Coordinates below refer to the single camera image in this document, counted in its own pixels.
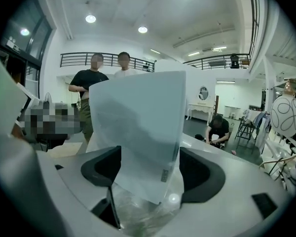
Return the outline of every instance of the ceiling light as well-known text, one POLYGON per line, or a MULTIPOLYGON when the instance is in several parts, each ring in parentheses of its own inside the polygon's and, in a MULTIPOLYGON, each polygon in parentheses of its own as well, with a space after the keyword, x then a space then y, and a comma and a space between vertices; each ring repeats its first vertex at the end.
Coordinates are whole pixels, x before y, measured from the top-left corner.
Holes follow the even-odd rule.
POLYGON ((193 55, 195 55, 195 54, 199 54, 199 52, 189 54, 189 56, 193 56, 193 55))
POLYGON ((85 21, 87 21, 88 23, 94 23, 96 20, 97 19, 93 15, 88 15, 85 17, 85 21))
POLYGON ((29 35, 30 34, 30 32, 29 32, 29 30, 28 29, 26 29, 26 28, 23 28, 22 30, 21 30, 21 32, 20 32, 23 36, 27 36, 27 35, 29 35))
POLYGON ((215 48, 213 48, 213 50, 220 50, 220 49, 225 49, 225 48, 227 48, 226 46, 221 46, 221 47, 215 47, 215 48))
POLYGON ((138 28, 138 32, 140 32, 141 34, 145 34, 147 31, 148 29, 145 26, 141 26, 140 28, 138 28))
POLYGON ((217 83, 235 83, 235 81, 217 81, 217 83))
POLYGON ((160 54, 158 51, 155 51, 155 50, 153 50, 153 49, 151 49, 151 51, 160 54))

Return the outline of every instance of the decorative egg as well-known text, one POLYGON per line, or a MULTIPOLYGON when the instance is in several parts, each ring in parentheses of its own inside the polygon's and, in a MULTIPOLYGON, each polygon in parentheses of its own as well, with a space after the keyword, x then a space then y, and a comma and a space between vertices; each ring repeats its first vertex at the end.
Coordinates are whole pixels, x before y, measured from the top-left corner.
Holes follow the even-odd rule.
POLYGON ((296 133, 296 98, 290 95, 278 97, 271 110, 272 128, 285 137, 296 133))

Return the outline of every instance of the black t-shirt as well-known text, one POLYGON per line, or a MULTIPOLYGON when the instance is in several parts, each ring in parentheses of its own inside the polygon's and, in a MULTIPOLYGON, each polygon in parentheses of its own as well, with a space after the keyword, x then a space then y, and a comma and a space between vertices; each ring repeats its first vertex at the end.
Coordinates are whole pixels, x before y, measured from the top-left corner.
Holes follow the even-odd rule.
POLYGON ((212 128, 212 130, 209 133, 217 134, 220 138, 224 137, 225 134, 229 132, 229 123, 224 118, 222 119, 222 126, 220 128, 214 127, 213 120, 209 123, 209 126, 212 128))
MULTIPOLYGON (((71 81, 71 85, 75 86, 82 86, 86 90, 89 90, 91 85, 94 85, 98 82, 106 81, 109 78, 99 71, 92 71, 88 70, 81 70, 75 76, 74 79, 71 81)), ((84 94, 84 92, 79 92, 80 98, 84 94)))

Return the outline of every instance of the window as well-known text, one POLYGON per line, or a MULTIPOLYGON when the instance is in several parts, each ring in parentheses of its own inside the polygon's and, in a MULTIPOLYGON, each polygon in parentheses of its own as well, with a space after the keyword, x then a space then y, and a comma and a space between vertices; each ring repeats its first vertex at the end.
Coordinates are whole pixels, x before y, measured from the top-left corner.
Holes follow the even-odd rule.
POLYGON ((24 87, 37 97, 39 96, 39 64, 41 64, 42 53, 45 51, 51 31, 38 0, 26 0, 10 17, 2 36, 3 45, 8 40, 12 40, 21 49, 20 53, 15 53, 9 47, 3 47, 3 50, 7 49, 13 56, 22 58, 24 66, 21 74, 25 75, 25 80, 24 77, 22 77, 24 81, 18 80, 21 83, 24 82, 24 87), (37 60, 33 61, 28 54, 37 60))
POLYGON ((27 66, 25 74, 25 88, 38 97, 38 75, 39 72, 32 66, 27 66))
POLYGON ((15 44, 23 51, 26 51, 31 39, 32 32, 43 17, 41 9, 38 8, 35 0, 26 0, 14 15, 9 19, 3 37, 7 40, 12 38, 15 44), (22 35, 21 31, 26 29, 27 35, 22 35))
POLYGON ((51 29, 49 27, 48 22, 46 20, 42 21, 39 28, 37 29, 37 32, 35 33, 35 35, 33 37, 33 42, 31 45, 30 55, 32 55, 36 59, 41 58, 40 54, 42 51, 42 47, 45 44, 46 38, 49 37, 50 31, 51 31, 51 29))

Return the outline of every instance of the white t-shirt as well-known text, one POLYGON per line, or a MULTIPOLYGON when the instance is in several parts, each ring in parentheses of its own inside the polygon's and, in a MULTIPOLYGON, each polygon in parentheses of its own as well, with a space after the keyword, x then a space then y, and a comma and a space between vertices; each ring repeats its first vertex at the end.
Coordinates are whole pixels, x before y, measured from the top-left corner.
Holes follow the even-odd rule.
POLYGON ((133 76, 137 75, 137 72, 133 69, 128 69, 128 70, 119 70, 114 74, 115 78, 122 78, 122 77, 127 77, 127 76, 133 76))

